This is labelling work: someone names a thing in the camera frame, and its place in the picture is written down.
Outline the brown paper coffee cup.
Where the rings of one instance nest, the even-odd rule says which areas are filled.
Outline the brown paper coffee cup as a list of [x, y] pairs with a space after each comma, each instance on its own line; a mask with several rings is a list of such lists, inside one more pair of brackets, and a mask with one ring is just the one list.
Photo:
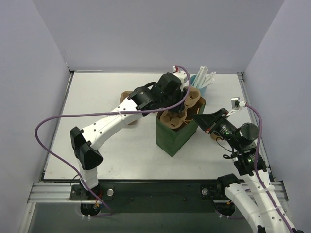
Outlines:
[[223, 140], [223, 138], [220, 136], [220, 135], [218, 135], [216, 132], [213, 132], [213, 133], [211, 133], [210, 134], [210, 137], [213, 139], [213, 140]]

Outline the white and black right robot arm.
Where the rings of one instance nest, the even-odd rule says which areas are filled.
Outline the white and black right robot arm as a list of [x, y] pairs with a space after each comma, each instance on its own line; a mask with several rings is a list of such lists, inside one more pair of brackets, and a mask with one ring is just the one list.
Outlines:
[[229, 144], [229, 159], [250, 189], [247, 193], [239, 178], [228, 174], [217, 179], [216, 194], [221, 198], [228, 197], [255, 233], [297, 233], [299, 230], [287, 217], [259, 154], [260, 129], [253, 123], [235, 127], [228, 117], [237, 111], [239, 108], [231, 111], [222, 108], [212, 114], [192, 115], [204, 132], [215, 133]]

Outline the green and brown paper bag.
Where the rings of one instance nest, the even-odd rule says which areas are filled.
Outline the green and brown paper bag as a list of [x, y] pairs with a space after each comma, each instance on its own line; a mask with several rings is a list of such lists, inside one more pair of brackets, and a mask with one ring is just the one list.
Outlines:
[[157, 113], [156, 144], [173, 157], [196, 132], [198, 124], [192, 119], [192, 114], [203, 113], [205, 105], [206, 100], [201, 97], [192, 108], [187, 110], [187, 117], [177, 129], [171, 129], [160, 121], [164, 112]]

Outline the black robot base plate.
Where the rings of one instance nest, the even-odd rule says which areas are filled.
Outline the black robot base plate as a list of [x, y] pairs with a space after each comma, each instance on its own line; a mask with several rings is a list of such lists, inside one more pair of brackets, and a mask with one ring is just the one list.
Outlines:
[[70, 201], [79, 201], [84, 215], [213, 213], [231, 216], [237, 210], [217, 180], [100, 180], [91, 192], [71, 187]]

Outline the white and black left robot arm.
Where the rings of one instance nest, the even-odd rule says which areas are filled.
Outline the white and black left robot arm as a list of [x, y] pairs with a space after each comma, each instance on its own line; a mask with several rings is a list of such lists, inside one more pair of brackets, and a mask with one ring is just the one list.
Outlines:
[[173, 111], [182, 111], [183, 105], [176, 104], [186, 94], [187, 80], [187, 74], [183, 71], [165, 73], [157, 82], [135, 88], [108, 116], [82, 129], [71, 129], [71, 146], [78, 160], [83, 196], [92, 200], [99, 193], [97, 167], [104, 160], [99, 153], [104, 142], [124, 127], [148, 115], [150, 110], [172, 106]]

